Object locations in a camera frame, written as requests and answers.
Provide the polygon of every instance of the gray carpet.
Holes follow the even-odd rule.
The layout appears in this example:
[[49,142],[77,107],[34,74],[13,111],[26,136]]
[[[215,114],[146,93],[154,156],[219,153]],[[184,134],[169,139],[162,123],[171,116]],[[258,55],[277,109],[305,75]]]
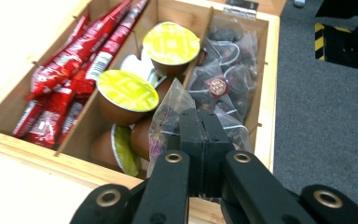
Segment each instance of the gray carpet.
[[354,29],[358,18],[315,18],[287,0],[281,15],[274,174],[300,193],[307,185],[338,189],[358,203],[358,69],[314,59],[314,24]]

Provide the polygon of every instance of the wooden box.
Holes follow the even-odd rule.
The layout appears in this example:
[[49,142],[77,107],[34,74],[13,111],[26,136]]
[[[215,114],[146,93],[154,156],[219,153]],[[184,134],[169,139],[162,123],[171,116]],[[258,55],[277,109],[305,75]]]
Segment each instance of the wooden box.
[[[23,97],[30,90],[30,77],[36,65],[47,60],[65,42],[76,25],[76,18],[89,12],[91,18],[95,20],[118,2],[120,1],[80,1],[70,12],[71,15],[61,24],[60,33],[41,50],[30,56],[32,62],[25,63],[21,72],[17,74],[19,82],[13,83],[7,94],[0,99],[1,153],[92,188],[106,183],[117,183],[132,188],[142,181],[90,162],[92,142],[110,128],[109,122],[99,111],[97,91],[91,95],[75,128],[57,150],[40,147],[11,136],[26,107]],[[142,17],[109,68],[118,68],[129,54],[140,55],[142,39],[146,32],[161,21],[179,23],[203,39],[208,31],[211,17],[231,17],[224,14],[222,8],[222,4],[207,1],[149,0]],[[236,19],[246,29],[256,31],[257,34],[257,87],[250,113],[244,124],[250,132],[255,155],[272,172],[280,21],[279,17],[262,12],[257,13],[255,21]],[[191,199],[190,216],[195,218],[194,220],[202,219],[218,223],[223,219],[217,204],[200,199]]]

